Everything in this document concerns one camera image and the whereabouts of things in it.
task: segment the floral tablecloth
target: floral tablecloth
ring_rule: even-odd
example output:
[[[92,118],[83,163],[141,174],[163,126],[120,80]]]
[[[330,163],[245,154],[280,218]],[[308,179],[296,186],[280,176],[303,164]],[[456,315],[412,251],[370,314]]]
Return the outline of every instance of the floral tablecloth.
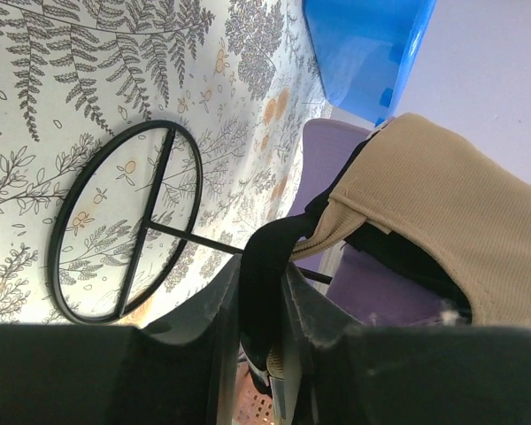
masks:
[[[59,323],[45,274],[50,231],[75,175],[125,128],[174,120],[196,138],[204,195],[195,233],[243,247],[286,214],[303,124],[325,99],[301,0],[0,1],[0,322]],[[81,195],[61,255],[70,306],[115,306],[164,130],[118,149]],[[192,154],[177,139],[155,220],[184,228]],[[150,231],[142,292],[178,241]],[[227,256],[189,243],[156,294],[123,323],[167,313]]]

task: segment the orange basket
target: orange basket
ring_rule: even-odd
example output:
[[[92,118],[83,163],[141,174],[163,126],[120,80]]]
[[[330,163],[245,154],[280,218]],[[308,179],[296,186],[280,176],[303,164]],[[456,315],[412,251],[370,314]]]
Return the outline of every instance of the orange basket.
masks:
[[[275,424],[273,401],[256,390],[246,363],[238,367],[235,394],[237,400],[232,425]]]

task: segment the blue plastic bin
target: blue plastic bin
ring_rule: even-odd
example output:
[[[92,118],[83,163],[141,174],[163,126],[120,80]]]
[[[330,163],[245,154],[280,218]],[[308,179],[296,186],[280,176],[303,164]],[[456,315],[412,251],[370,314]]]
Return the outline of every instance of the blue plastic bin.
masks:
[[[328,101],[379,124],[393,115],[436,0],[305,0]]]

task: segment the beige cloth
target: beige cloth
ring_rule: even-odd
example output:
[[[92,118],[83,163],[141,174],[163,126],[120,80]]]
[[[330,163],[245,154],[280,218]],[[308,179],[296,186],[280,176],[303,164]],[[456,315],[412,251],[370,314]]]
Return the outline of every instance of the beige cloth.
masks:
[[[413,114],[390,122],[292,259],[324,251],[366,220],[432,256],[465,292],[474,324],[531,327],[531,186],[464,137]]]

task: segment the purple fabric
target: purple fabric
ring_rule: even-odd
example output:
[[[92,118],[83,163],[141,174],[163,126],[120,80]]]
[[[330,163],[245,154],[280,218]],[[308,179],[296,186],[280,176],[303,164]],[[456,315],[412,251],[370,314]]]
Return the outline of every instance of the purple fabric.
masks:
[[[337,120],[309,120],[303,128],[303,172],[289,216],[304,213],[304,208],[336,178],[354,148],[370,134],[365,128]],[[296,264],[319,270],[322,253]]]
[[[349,245],[327,298],[366,326],[438,324],[445,310],[436,294]]]

